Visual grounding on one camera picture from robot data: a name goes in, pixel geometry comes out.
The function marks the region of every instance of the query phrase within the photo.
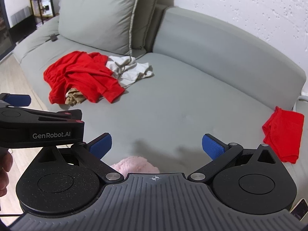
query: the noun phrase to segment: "gray pillow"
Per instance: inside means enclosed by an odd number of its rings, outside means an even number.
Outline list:
[[[138,0],[61,0],[59,34],[84,45],[132,55],[131,31]]]
[[[132,43],[133,49],[143,49],[157,0],[138,0],[135,10]]]

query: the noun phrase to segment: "pink fluffy cloth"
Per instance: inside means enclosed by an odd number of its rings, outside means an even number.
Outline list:
[[[143,157],[128,157],[111,166],[113,169],[121,173],[124,178],[128,173],[141,174],[159,174],[158,168],[150,164]]]

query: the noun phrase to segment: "red clothing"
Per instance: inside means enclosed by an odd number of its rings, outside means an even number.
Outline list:
[[[281,161],[295,163],[301,146],[303,125],[303,114],[276,107],[262,126],[265,133],[263,142],[271,146]]]
[[[44,80],[50,85],[51,104],[65,103],[65,94],[71,88],[79,90],[90,102],[98,102],[101,96],[112,103],[125,89],[106,67],[108,57],[100,53],[74,51],[69,53],[44,72]]]

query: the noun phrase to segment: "black cable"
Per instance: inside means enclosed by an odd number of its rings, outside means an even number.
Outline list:
[[[0,217],[18,217],[18,216],[22,216],[22,214],[0,214]]]

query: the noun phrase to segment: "blue gripper pad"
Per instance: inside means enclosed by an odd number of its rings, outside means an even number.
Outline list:
[[[93,140],[93,144],[89,147],[89,152],[93,154],[96,158],[102,159],[105,154],[111,149],[112,138],[110,134],[107,134],[101,138],[98,137],[98,140]]]
[[[225,152],[224,147],[213,141],[207,135],[204,135],[202,138],[202,148],[212,160],[215,160],[218,156]]]
[[[4,101],[15,107],[26,107],[30,105],[31,97],[29,95],[8,94]]]

